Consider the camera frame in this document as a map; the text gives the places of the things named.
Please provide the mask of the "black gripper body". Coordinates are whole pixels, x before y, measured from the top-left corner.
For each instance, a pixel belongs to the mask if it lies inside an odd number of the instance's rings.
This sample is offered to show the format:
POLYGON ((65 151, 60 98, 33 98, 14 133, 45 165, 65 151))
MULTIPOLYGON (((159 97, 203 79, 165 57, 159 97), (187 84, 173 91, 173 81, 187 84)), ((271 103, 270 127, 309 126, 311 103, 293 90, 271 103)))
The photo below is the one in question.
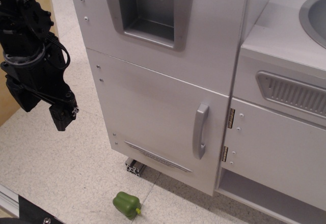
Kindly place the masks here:
POLYGON ((7 54, 1 69, 6 72, 6 85, 11 95, 26 112, 30 112, 43 100, 50 107, 53 104, 66 106, 76 118, 76 98, 64 81, 64 72, 69 64, 67 50, 47 46, 44 53, 34 60, 30 57, 10 57, 7 54))

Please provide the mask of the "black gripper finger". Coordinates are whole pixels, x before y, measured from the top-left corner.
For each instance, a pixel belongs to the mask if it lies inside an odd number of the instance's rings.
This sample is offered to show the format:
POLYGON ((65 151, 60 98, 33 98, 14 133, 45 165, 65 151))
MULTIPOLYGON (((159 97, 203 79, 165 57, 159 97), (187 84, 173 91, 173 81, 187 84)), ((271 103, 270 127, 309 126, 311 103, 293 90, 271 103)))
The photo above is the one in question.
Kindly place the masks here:
POLYGON ((67 126, 75 120, 73 111, 61 104, 53 104, 49 111, 58 131, 65 131, 67 126))

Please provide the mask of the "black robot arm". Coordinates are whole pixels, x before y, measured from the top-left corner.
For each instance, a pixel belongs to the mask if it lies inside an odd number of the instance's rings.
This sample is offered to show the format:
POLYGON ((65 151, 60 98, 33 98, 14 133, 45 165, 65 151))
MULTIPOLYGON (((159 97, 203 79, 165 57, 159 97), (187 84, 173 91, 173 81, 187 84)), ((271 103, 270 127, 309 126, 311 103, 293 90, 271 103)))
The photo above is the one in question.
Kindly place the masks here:
POLYGON ((70 55, 50 31, 51 13, 36 0, 1 0, 1 46, 6 86, 26 112, 41 100, 50 104, 58 131, 76 119, 78 106, 64 72, 70 55))

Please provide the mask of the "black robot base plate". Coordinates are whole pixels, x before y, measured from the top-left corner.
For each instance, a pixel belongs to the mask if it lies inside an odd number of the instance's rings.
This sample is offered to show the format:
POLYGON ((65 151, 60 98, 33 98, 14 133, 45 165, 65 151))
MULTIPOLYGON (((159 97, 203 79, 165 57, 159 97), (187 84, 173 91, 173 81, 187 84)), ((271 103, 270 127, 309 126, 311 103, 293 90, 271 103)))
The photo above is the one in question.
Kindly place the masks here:
POLYGON ((19 218, 1 217, 1 223, 63 224, 64 222, 28 201, 24 197, 19 196, 19 218))

